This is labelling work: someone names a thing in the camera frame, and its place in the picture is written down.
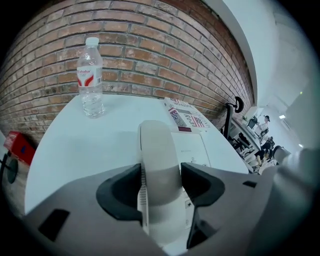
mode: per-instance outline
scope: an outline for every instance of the desk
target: desk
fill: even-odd
[[[102,100],[105,113],[100,118],[85,116],[81,99],[76,96],[54,119],[30,166],[24,199],[26,214],[71,181],[136,164],[138,126],[144,120],[176,126],[163,100],[111,94],[104,94]],[[213,124],[201,136],[212,167],[248,173],[242,159]]]
[[[246,139],[250,142],[250,144],[254,148],[254,151],[244,158],[244,160],[247,160],[250,156],[252,156],[253,154],[255,154],[261,150],[260,142],[259,142],[258,138],[254,137],[250,133],[250,131],[247,128],[248,127],[247,125],[240,123],[235,118],[232,118],[231,122],[235,127],[237,127],[242,132],[242,134],[246,137]]]

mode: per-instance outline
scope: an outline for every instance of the red object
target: red object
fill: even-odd
[[[32,158],[34,158],[35,149],[27,142],[24,135],[18,131],[10,131],[4,142],[4,147],[7,148],[11,154],[15,155],[20,161],[31,165]]]

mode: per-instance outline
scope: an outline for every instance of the plastic bottle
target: plastic bottle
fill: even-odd
[[[79,94],[85,114],[98,118],[104,113],[102,102],[102,65],[103,60],[97,49],[99,38],[89,37],[85,41],[83,54],[77,61]]]

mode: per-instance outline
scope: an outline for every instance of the bottle cap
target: bottle cap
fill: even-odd
[[[98,44],[99,44],[99,38],[97,38],[97,37],[88,37],[85,40],[86,46],[97,46]]]

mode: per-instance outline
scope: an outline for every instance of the gray robot arm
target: gray robot arm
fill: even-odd
[[[281,164],[261,176],[182,163],[182,185],[194,204],[185,255],[263,255],[279,245],[312,205],[318,155],[309,149],[289,155],[279,147],[274,157]],[[139,164],[81,178],[24,222],[57,255],[164,255],[141,227],[140,186]]]

